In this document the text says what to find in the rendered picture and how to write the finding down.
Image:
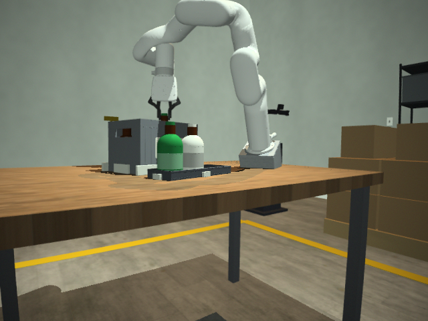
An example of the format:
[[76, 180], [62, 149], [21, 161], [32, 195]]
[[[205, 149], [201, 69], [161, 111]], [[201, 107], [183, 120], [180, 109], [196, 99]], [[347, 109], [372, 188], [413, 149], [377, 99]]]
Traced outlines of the green and brown bottle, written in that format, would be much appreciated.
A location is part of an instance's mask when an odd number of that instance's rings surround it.
[[175, 122], [166, 122], [165, 134], [158, 140], [157, 170], [183, 170], [183, 142], [175, 134]]

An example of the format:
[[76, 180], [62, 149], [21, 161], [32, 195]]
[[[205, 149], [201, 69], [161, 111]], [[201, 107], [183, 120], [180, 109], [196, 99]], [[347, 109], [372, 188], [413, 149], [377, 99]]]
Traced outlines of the brown bottle with green cap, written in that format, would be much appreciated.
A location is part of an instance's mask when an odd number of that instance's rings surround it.
[[131, 128], [122, 129], [122, 136], [120, 136], [120, 137], [129, 137], [129, 136], [132, 136], [131, 135]]

